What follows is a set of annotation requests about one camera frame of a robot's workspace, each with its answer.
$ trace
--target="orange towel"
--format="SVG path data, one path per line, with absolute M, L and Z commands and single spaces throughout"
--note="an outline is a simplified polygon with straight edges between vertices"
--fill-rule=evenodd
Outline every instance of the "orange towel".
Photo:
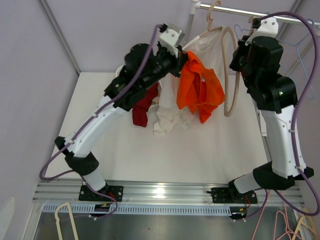
M 187 53 L 176 103 L 179 109 L 188 106 L 193 114 L 199 110 L 200 122 L 205 123 L 213 110 L 225 101 L 225 93 L 215 71 L 206 69 L 193 52 Z

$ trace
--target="white cloth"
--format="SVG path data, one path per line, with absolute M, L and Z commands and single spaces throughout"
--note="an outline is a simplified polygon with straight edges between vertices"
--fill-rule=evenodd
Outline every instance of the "white cloth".
M 183 47 L 184 51 L 193 52 L 205 68 L 213 69 L 218 78 L 221 78 L 224 73 L 221 50 L 221 37 L 224 29 L 225 26 L 203 37 L 196 36 Z M 230 41 L 225 41 L 225 46 L 228 47 L 229 43 Z M 180 79 L 171 74 L 167 74 L 160 80 L 161 93 L 159 109 L 156 113 L 158 121 L 153 125 L 155 135 L 166 135 L 176 125 L 188 129 L 194 118 L 188 107 L 179 109 L 177 106 L 179 82 Z

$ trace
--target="white table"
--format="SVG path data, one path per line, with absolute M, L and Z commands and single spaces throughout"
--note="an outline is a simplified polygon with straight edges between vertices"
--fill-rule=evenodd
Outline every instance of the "white table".
M 66 137 L 83 122 L 113 78 L 114 73 L 80 74 L 60 136 Z M 234 79 L 230 76 L 231 95 Z M 124 115 L 92 149 L 102 176 L 106 180 L 226 184 L 266 163 L 253 102 L 240 83 L 231 117 L 224 117 L 221 105 L 206 123 L 195 117 L 189 129 L 175 127 L 166 136 L 153 134 L 156 112 L 148 113 L 146 128 L 133 125 L 131 112 Z M 46 176 L 66 170 L 69 167 L 60 155 L 48 167 Z M 80 178 L 76 173 L 65 177 Z

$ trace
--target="gray floor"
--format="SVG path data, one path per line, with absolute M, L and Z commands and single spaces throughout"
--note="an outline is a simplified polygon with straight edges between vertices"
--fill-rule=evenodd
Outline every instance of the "gray floor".
M 278 210 L 278 207 L 265 208 L 255 240 L 273 239 Z M 59 216 L 61 220 L 68 218 L 67 213 Z M 294 230 L 297 222 L 291 209 L 288 217 Z M 218 216 L 115 214 L 97 221 L 78 217 L 75 224 L 80 240 L 250 240 L 258 218 L 259 214 L 246 222 L 233 223 L 228 217 Z M 69 220 L 61 223 L 61 229 L 64 240 L 74 239 Z M 284 229 L 285 222 L 280 217 L 276 237 L 281 236 Z M 284 236 L 281 240 L 287 239 L 289 237 Z M 58 240 L 53 213 L 41 215 L 34 240 Z

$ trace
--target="laundry basket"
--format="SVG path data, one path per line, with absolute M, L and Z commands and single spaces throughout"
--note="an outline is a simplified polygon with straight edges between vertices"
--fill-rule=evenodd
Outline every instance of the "laundry basket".
M 124 67 L 124 65 L 118 67 L 118 69 L 115 71 L 115 77 L 118 77 L 120 72 L 121 72 L 121 69 Z M 161 83 L 159 82 L 159 85 L 158 85 L 158 96 L 155 97 L 155 98 L 158 98 L 158 101 L 157 103 L 154 103 L 152 102 L 151 106 L 149 107 L 149 110 L 148 112 L 154 112 L 154 111 L 157 111 L 158 108 L 159 108 L 159 96 L 160 96 L 160 93 L 161 93 Z

